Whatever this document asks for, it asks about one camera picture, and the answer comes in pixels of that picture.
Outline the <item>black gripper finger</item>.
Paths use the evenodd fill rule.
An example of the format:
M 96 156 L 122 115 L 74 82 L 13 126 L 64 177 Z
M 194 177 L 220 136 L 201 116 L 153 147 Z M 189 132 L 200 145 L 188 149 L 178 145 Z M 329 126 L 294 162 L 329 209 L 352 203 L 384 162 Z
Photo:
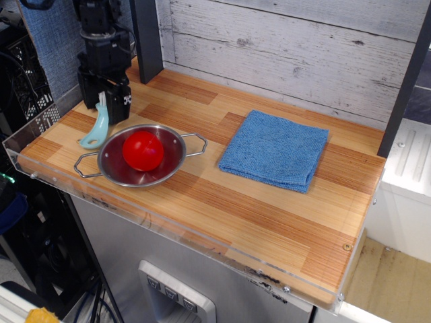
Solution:
M 88 109 L 93 109 L 99 102 L 99 79 L 85 69 L 78 69 L 77 78 L 82 98 Z
M 130 87 L 110 84 L 105 90 L 105 95 L 109 124 L 118 124 L 127 120 L 131 107 Z

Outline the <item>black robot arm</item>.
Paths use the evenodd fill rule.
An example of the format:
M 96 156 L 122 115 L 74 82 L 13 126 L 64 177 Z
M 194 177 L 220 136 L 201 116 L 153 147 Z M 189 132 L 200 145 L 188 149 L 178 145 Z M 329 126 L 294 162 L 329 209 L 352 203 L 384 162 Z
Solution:
M 77 78 L 85 105 L 94 108 L 104 93 L 110 125 L 129 117 L 130 29 L 118 23 L 120 1 L 74 1 L 85 50 L 77 56 Z

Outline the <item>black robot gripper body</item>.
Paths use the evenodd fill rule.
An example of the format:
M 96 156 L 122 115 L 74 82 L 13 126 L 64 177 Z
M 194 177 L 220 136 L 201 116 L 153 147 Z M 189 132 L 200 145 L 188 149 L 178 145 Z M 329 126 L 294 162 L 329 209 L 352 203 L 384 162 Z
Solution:
M 128 85 L 126 70 L 131 67 L 132 48 L 126 28 L 109 28 L 103 33 L 80 32 L 85 50 L 78 54 L 79 68 L 99 79 L 100 92 L 110 84 Z

